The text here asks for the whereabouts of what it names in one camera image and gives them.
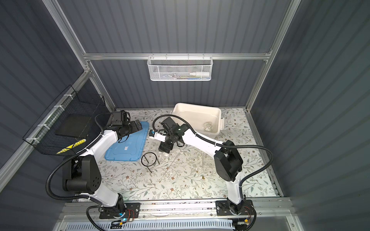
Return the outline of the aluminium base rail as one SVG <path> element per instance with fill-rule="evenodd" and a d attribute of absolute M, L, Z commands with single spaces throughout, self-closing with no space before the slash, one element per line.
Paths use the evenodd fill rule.
<path fill-rule="evenodd" d="M 252 198 L 258 217 L 296 216 L 296 209 L 288 197 Z M 134 221 L 156 219 L 218 218 L 217 199 L 182 199 L 140 201 L 140 211 Z M 86 209 L 93 202 L 66 203 L 59 215 L 58 222 L 88 221 Z"/>

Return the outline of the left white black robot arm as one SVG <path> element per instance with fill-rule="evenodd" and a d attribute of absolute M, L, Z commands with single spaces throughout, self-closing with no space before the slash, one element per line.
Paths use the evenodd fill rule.
<path fill-rule="evenodd" d="M 124 110 L 110 114 L 108 125 L 103 127 L 94 120 L 100 134 L 85 148 L 72 156 L 65 157 L 56 166 L 46 180 L 45 190 L 55 200 L 89 199 L 103 208 L 111 208 L 116 213 L 124 214 L 127 210 L 121 194 L 110 190 L 102 182 L 97 161 L 106 151 L 122 138 L 142 130 L 140 121 L 131 120 L 129 112 Z M 67 192 L 75 192 L 75 196 L 59 196 L 52 192 L 51 182 L 58 170 L 62 170 L 62 187 Z"/>

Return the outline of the clear glass flask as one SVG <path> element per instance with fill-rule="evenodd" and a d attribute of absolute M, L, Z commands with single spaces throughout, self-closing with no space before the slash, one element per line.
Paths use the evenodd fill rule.
<path fill-rule="evenodd" d="M 212 122 L 206 122 L 203 126 L 203 129 L 206 131 L 206 132 L 212 132 L 213 131 L 213 124 Z"/>

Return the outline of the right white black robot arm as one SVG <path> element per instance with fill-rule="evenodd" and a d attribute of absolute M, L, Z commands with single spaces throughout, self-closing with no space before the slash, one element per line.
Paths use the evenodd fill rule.
<path fill-rule="evenodd" d="M 244 197 L 242 185 L 247 179 L 271 166 L 274 155 L 270 150 L 260 145 L 235 145 L 230 140 L 221 142 L 211 139 L 196 132 L 187 121 L 176 115 L 164 114 L 158 116 L 153 120 L 152 128 L 150 136 L 161 141 L 159 147 L 161 152 L 169 153 L 174 143 L 181 142 L 193 146 L 212 157 L 217 174 L 226 181 L 227 206 L 233 215 L 241 214 L 245 207 L 252 209 L 252 205 Z M 238 150 L 249 148 L 266 151 L 268 162 L 253 173 L 243 176 L 243 158 Z"/>

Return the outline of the white bottle in basket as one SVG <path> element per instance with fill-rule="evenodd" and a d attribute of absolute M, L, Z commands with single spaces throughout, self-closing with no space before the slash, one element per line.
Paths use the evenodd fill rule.
<path fill-rule="evenodd" d="M 192 72 L 192 73 L 189 73 L 189 75 L 197 77 L 197 78 L 201 78 L 201 79 L 206 79 L 211 76 L 211 73 L 210 72 Z"/>

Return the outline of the black pad in basket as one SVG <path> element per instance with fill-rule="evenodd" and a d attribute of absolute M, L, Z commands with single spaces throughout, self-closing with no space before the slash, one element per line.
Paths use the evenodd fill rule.
<path fill-rule="evenodd" d="M 85 139 L 88 136 L 91 126 L 92 118 L 90 116 L 70 114 L 55 131 L 55 135 Z"/>

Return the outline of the white plastic storage bin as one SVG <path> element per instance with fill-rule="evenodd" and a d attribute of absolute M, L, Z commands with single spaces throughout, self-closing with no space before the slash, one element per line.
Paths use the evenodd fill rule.
<path fill-rule="evenodd" d="M 225 119 L 222 118 L 222 111 L 217 107 L 177 103 L 171 114 L 181 117 L 187 121 L 195 131 L 212 139 L 219 135 L 225 125 Z M 206 132 L 203 129 L 206 122 L 212 122 L 212 132 Z"/>

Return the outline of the blue plastic lid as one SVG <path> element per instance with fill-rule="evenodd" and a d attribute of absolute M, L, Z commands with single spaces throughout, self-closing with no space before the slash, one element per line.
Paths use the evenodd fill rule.
<path fill-rule="evenodd" d="M 140 122 L 142 130 L 130 134 L 122 142 L 114 143 L 105 154 L 105 160 L 109 161 L 138 161 L 143 154 L 146 138 L 149 130 L 149 123 Z"/>

